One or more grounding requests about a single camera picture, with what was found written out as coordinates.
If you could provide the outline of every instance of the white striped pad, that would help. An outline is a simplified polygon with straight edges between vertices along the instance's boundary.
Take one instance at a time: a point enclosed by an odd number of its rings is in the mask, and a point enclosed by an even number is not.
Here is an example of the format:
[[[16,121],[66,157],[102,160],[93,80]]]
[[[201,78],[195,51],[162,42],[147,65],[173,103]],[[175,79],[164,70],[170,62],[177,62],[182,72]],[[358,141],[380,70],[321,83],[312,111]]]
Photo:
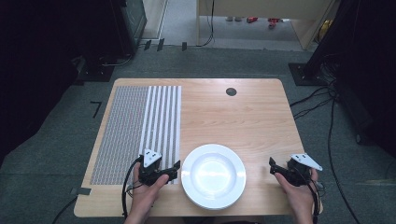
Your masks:
[[[161,169],[172,167],[179,160],[180,104],[180,86],[117,87],[91,184],[121,185],[145,148],[163,154]]]

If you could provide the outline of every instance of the wooden table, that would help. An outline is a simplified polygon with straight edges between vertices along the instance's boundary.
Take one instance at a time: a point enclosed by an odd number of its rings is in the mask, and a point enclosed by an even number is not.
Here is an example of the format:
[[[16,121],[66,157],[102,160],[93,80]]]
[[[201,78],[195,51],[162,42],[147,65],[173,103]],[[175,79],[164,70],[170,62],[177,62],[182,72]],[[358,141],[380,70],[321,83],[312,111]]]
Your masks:
[[[212,15],[213,0],[196,0],[196,34],[200,45],[200,16]],[[303,49],[307,49],[328,19],[336,0],[216,0],[213,16],[291,19]]]
[[[121,185],[90,185],[93,166],[109,111],[119,86],[181,86],[180,159],[195,148],[220,144],[232,149],[245,164],[247,183],[241,198],[218,211],[198,207],[180,184],[166,185],[151,210],[153,217],[262,216],[289,214],[285,194],[269,174],[269,158],[286,167],[290,153],[304,153],[282,83],[278,79],[123,78],[116,80],[93,147],[75,207],[78,217],[120,217]],[[228,88],[237,91],[226,94]]]

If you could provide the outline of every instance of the hand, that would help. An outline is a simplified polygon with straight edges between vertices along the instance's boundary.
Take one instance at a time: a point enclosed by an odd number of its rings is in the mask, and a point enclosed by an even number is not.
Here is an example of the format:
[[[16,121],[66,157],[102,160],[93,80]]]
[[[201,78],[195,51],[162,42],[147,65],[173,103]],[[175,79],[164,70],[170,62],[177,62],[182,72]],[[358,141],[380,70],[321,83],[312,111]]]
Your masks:
[[[134,185],[139,186],[138,181],[140,162],[134,167]],[[169,175],[162,175],[150,187],[142,185],[134,189],[132,208],[129,216],[125,220],[125,224],[143,224],[149,217],[149,210],[154,202],[158,199],[158,191],[168,182]]]
[[[291,185],[286,178],[280,174],[275,173],[277,182],[288,196],[288,200],[293,210],[293,216],[297,224],[307,224],[312,223],[312,206],[314,203],[314,198],[312,197],[312,192],[308,186],[295,187]],[[311,179],[313,181],[318,181],[318,172],[315,169],[311,169]],[[310,186],[314,191],[316,188],[314,183],[310,183]]]

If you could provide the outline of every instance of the gray carpet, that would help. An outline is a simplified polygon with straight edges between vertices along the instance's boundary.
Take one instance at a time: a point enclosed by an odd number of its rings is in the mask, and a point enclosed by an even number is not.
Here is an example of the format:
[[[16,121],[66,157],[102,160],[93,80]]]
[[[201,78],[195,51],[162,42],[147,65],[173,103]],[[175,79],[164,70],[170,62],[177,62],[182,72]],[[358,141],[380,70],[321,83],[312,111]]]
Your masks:
[[[134,59],[117,67],[109,83],[72,86],[34,137],[12,151],[0,170],[0,223],[51,223],[73,199],[91,156],[112,84],[120,77],[279,78],[291,102],[317,87],[296,87],[288,63],[305,63],[310,52],[258,49],[199,49],[164,46],[139,49]],[[326,95],[292,108],[293,114],[325,100]],[[93,118],[97,105],[103,102]],[[296,120],[305,151],[322,167],[326,186],[324,212],[318,223],[354,223],[330,169],[327,150],[331,104]],[[365,185],[366,180],[395,178],[396,162],[377,146],[355,143],[355,131],[342,105],[334,107],[332,161],[350,206],[361,223],[395,223],[394,185]],[[78,218],[69,207],[57,223],[122,223],[121,217]],[[287,216],[265,217],[266,223],[291,223]]]

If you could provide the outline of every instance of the gray grid pad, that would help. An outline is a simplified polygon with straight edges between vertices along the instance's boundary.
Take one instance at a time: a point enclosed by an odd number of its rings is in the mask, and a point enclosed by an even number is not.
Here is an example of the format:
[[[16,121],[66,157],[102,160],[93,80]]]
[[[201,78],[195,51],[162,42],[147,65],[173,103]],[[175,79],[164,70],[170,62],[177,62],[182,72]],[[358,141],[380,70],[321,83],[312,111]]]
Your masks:
[[[162,169],[178,161],[180,103],[179,86],[117,87],[91,184],[121,185],[145,148],[163,154]]]

